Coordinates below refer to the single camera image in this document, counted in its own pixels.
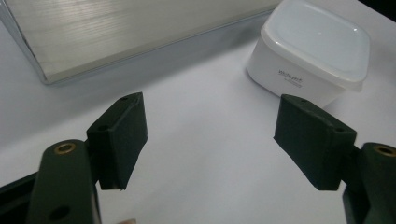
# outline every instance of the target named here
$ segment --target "white plastic container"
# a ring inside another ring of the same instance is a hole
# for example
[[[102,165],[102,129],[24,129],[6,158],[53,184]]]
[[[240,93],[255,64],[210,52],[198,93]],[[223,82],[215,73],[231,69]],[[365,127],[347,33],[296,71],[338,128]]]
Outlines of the white plastic container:
[[[262,27],[247,70],[279,96],[323,107],[345,90],[361,91],[369,51],[359,26],[305,0],[284,0]]]

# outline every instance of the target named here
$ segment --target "white container lid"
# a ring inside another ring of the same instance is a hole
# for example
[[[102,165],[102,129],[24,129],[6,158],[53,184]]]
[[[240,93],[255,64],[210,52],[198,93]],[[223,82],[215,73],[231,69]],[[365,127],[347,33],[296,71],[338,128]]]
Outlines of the white container lid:
[[[356,24],[305,0],[284,0],[262,27],[262,38],[271,50],[308,72],[361,91],[370,38]]]

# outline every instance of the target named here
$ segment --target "white table surface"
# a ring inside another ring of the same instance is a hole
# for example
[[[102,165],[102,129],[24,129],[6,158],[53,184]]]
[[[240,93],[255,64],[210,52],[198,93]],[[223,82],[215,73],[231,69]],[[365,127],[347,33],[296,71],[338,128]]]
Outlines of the white table surface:
[[[396,25],[354,0],[316,0],[372,38],[360,93],[325,107],[356,146],[396,146]],[[264,18],[199,35],[83,77],[40,83],[0,23],[0,186],[35,172],[42,152],[142,91],[148,142],[125,191],[101,191],[104,223],[345,223],[341,194],[319,192],[273,140],[279,98],[246,63]]]

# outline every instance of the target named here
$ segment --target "silver metal plate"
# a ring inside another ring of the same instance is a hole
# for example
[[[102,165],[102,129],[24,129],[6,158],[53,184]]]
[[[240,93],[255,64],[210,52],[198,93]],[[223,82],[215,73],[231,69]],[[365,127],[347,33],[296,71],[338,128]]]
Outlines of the silver metal plate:
[[[1,7],[18,24],[20,42],[43,81],[52,83],[271,10],[278,2],[3,0]]]

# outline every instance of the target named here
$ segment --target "black plastic part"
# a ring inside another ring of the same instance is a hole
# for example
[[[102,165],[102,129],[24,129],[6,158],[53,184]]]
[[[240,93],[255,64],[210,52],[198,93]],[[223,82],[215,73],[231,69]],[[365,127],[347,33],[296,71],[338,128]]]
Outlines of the black plastic part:
[[[57,143],[43,154],[35,179],[28,224],[100,223],[97,195],[85,144]]]
[[[359,0],[367,7],[374,9],[389,19],[396,21],[396,6],[394,0]]]
[[[357,158],[361,150],[354,147],[350,154],[345,155],[340,164],[341,179],[347,184],[348,190],[358,195],[364,195],[366,189],[361,181],[361,171],[358,167]]]
[[[346,187],[343,194],[346,222],[348,224],[361,224],[367,217],[370,203],[365,192],[356,193]]]
[[[396,148],[366,143],[358,165],[371,205],[365,223],[396,223]]]
[[[126,189],[148,139],[143,93],[120,98],[87,131],[102,189]]]
[[[26,222],[30,197],[35,184],[35,175],[31,174],[0,188],[0,222],[14,224]]]
[[[354,151],[357,133],[343,122],[291,95],[282,95],[275,140],[319,190],[337,190],[340,164]]]

